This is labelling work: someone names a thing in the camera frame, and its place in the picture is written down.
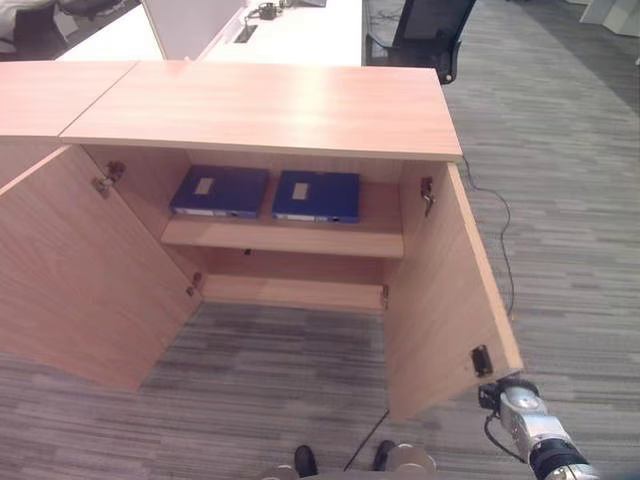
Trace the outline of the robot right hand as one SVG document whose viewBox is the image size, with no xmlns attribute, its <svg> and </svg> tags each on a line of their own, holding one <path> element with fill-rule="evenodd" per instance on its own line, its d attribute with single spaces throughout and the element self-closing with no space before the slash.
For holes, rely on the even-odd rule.
<svg viewBox="0 0 640 480">
<path fill-rule="evenodd" d="M 518 376 L 505 377 L 500 379 L 497 384 L 502 392 L 509 388 L 522 388 L 532 392 L 534 396 L 540 396 L 539 389 L 533 382 Z"/>
</svg>

